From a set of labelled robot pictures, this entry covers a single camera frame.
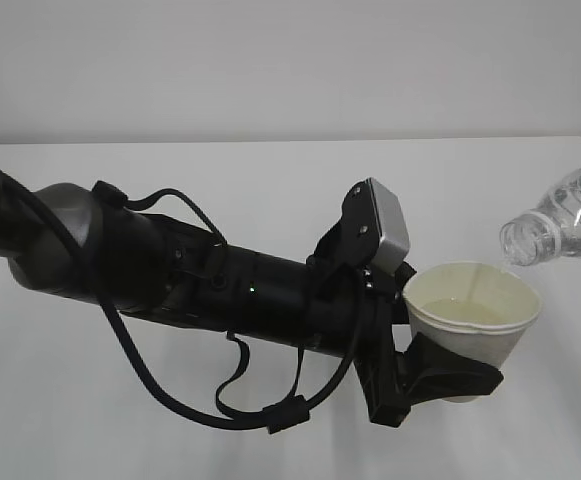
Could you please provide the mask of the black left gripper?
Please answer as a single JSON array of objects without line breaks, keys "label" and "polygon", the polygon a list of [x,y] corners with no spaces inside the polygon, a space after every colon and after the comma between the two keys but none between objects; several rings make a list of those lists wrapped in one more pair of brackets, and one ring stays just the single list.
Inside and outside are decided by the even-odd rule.
[{"label": "black left gripper", "polygon": [[406,261],[393,275],[370,267],[331,265],[312,253],[306,259],[311,274],[310,306],[323,302],[332,312],[317,315],[325,328],[320,346],[342,359],[332,377],[306,401],[308,410],[321,405],[356,372],[369,420],[399,426],[411,406],[434,400],[466,403],[491,395],[503,381],[489,364],[454,353],[421,333],[404,352],[396,352],[392,327],[407,325],[409,314],[403,290],[416,270]]}]

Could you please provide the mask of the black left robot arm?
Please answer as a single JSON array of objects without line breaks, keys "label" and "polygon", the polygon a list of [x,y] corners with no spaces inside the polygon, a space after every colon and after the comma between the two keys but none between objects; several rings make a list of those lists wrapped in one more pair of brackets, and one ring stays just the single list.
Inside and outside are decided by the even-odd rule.
[{"label": "black left robot arm", "polygon": [[[141,383],[172,412],[220,430],[276,433],[306,422],[354,370],[371,422],[397,427],[416,404],[488,395],[501,383],[497,367],[426,334],[395,348],[392,329],[409,321],[405,287],[415,272],[399,201],[378,181],[347,192],[340,219],[301,263],[229,244],[206,215],[190,225],[153,213],[165,196],[132,200],[103,181],[32,192],[0,170],[0,257],[15,280],[100,306]],[[210,415],[159,385],[128,317],[224,333],[240,350],[236,376],[248,367],[251,337],[340,362],[310,397],[291,390],[255,411],[218,403]]]}]

